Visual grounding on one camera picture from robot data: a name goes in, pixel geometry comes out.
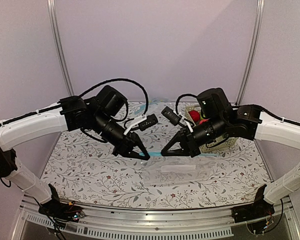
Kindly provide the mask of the clear zip bag blue zipper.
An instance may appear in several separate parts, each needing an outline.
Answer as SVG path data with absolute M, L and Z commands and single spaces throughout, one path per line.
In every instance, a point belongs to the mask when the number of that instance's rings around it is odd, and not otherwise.
M 219 155 L 201 153 L 189 156 L 162 156 L 151 152 L 149 160 L 140 162 L 142 179 L 146 186 L 186 184 L 207 180 L 217 164 Z

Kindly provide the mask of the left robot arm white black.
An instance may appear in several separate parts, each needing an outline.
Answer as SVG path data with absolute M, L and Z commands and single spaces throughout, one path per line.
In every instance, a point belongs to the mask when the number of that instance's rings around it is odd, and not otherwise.
M 99 142 L 113 145 L 114 156 L 148 160 L 150 156 L 134 132 L 147 117 L 142 114 L 134 118 L 126 128 L 119 125 L 114 117 L 128 100 L 109 85 L 113 82 L 119 79 L 105 80 L 80 95 L 63 98 L 46 108 L 0 120 L 0 178 L 11 181 L 32 196 L 53 217 L 60 217 L 65 210 L 56 189 L 25 167 L 14 147 L 53 133 L 92 130 L 100 135 Z

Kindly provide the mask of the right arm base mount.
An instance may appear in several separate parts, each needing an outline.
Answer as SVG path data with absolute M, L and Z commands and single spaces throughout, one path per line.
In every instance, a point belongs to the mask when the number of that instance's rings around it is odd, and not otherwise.
M 266 186 L 265 184 L 257 190 L 252 203 L 236 206 L 231 209 L 231 216 L 235 223 L 251 221 L 267 216 L 269 216 L 270 219 L 272 218 L 272 214 L 275 213 L 274 204 L 264 200 Z M 247 227 L 252 234 L 259 235 L 264 234 L 269 225 L 270 221 L 264 219 L 259 223 L 250 223 Z

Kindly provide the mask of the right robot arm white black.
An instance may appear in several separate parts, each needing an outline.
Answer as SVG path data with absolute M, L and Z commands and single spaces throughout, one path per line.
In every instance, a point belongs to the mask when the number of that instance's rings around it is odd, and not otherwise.
M 255 104 L 231 106 L 221 88 L 211 88 L 196 97 L 204 123 L 182 127 L 161 150 L 161 155 L 196 157 L 200 146 L 226 135 L 231 138 L 270 141 L 300 150 L 300 122 L 279 117 Z M 248 213 L 259 218 L 282 197 L 300 188 L 300 162 L 274 182 L 260 187 Z

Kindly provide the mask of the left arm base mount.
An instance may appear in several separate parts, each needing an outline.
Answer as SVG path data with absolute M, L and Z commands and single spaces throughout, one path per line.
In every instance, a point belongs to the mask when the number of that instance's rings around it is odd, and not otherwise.
M 55 218 L 64 222 L 78 222 L 79 219 L 85 217 L 83 208 L 76 205 L 75 201 L 62 203 L 58 196 L 57 190 L 50 183 L 51 200 L 41 203 L 38 212 L 40 214 Z

